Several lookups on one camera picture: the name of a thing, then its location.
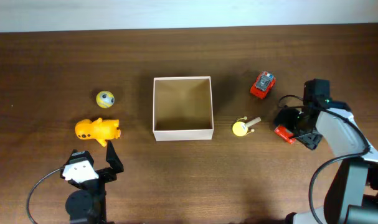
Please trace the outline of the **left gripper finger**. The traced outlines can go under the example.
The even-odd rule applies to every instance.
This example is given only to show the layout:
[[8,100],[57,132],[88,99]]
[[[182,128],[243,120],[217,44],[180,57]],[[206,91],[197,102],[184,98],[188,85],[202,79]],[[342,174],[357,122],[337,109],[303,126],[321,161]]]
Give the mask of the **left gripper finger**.
[[115,173],[121,173],[124,171],[123,163],[120,161],[110,140],[107,141],[106,161]]
[[82,161],[88,161],[91,166],[94,164],[93,157],[88,151],[78,152],[77,150],[74,149],[70,157],[68,158],[67,162],[65,163],[65,165],[70,165],[70,164],[74,164],[74,163],[82,162]]

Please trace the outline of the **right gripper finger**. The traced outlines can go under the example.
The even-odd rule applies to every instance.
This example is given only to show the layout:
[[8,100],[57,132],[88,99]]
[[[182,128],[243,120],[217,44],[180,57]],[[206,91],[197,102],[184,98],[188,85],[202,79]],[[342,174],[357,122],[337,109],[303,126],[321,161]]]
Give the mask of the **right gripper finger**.
[[318,133],[306,133],[296,137],[296,139],[310,150],[315,150],[323,136]]
[[274,126],[277,128],[283,126],[293,134],[299,134],[298,117],[300,111],[297,109],[281,109],[273,120]]

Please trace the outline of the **red toy fire truck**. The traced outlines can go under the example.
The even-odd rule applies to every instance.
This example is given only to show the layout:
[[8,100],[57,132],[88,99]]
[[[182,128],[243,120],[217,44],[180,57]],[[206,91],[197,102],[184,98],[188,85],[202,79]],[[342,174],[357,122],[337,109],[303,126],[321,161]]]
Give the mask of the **red toy fire truck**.
[[296,139],[294,138],[294,134],[282,125],[277,126],[274,129],[274,133],[286,142],[288,142],[289,144],[293,144],[296,141]]

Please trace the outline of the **red toy police car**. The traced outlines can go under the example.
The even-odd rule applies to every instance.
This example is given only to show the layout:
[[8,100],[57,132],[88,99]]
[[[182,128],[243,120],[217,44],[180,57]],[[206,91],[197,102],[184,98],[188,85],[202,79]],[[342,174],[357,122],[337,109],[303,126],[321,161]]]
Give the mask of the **red toy police car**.
[[273,88],[275,82],[276,78],[274,75],[267,71],[263,71],[252,85],[250,93],[259,99],[264,99],[268,95],[268,92]]

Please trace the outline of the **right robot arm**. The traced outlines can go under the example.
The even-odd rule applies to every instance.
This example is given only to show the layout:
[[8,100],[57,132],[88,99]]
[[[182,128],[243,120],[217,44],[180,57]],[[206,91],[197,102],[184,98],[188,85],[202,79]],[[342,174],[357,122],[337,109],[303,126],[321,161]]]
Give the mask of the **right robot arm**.
[[[275,133],[292,144],[314,150],[325,139],[334,158],[314,172],[308,189],[309,211],[290,213],[285,223],[378,223],[378,151],[357,127],[350,107],[330,96],[330,82],[305,82],[301,106],[284,106],[274,120]],[[321,207],[314,207],[319,173],[334,163],[339,169]]]

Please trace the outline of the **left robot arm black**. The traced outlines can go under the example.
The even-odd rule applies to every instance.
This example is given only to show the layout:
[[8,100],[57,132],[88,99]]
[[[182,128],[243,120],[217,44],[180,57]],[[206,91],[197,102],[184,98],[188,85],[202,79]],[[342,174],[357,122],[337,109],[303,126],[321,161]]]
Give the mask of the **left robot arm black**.
[[109,166],[95,170],[94,160],[88,151],[72,151],[62,168],[60,177],[77,188],[65,203],[70,223],[107,224],[105,184],[117,179],[124,171],[112,142],[106,142],[106,158]]

